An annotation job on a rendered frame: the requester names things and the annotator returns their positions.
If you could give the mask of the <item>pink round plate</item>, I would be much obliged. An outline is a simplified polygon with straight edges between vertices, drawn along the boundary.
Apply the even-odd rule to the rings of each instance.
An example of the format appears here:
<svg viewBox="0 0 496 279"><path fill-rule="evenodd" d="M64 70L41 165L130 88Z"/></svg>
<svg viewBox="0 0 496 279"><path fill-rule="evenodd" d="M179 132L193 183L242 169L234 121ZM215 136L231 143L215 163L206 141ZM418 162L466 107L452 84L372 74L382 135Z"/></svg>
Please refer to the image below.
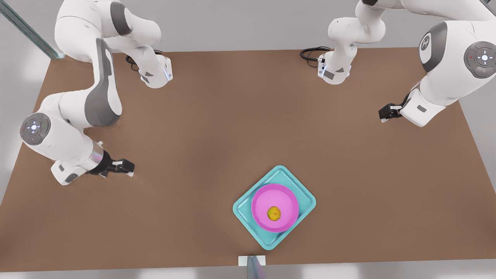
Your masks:
<svg viewBox="0 0 496 279"><path fill-rule="evenodd" d="M251 211L255 222L264 230L282 233L296 223L299 202L288 187L268 184L255 192Z"/></svg>

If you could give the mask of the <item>teal square tray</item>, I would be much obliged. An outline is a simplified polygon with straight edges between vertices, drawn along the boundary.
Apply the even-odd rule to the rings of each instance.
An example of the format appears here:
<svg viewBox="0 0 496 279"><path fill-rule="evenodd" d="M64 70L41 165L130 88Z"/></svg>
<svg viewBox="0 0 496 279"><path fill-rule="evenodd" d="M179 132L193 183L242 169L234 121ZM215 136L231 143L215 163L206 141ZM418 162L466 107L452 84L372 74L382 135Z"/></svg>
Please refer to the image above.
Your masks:
<svg viewBox="0 0 496 279"><path fill-rule="evenodd" d="M233 205L234 215L265 250L274 249L316 206L313 194L275 166Z"/></svg>

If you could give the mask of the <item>silver frame post with foot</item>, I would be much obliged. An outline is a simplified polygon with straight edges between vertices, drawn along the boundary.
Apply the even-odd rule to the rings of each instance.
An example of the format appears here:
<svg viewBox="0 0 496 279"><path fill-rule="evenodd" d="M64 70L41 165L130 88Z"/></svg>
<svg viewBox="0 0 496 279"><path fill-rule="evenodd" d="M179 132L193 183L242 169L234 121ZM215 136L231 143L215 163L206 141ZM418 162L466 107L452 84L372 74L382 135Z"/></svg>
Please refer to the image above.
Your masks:
<svg viewBox="0 0 496 279"><path fill-rule="evenodd" d="M238 256L238 266L246 267L246 279L267 279L262 268L264 265L266 265L264 255Z"/></svg>

